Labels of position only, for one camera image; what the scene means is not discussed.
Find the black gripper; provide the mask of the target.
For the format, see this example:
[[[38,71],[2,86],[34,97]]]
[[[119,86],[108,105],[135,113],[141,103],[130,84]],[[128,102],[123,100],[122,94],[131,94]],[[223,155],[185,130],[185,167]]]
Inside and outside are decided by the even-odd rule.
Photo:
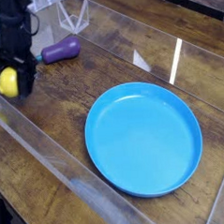
[[[28,97],[34,86],[37,59],[31,53],[31,0],[0,0],[0,74],[8,66],[16,67],[19,97]]]

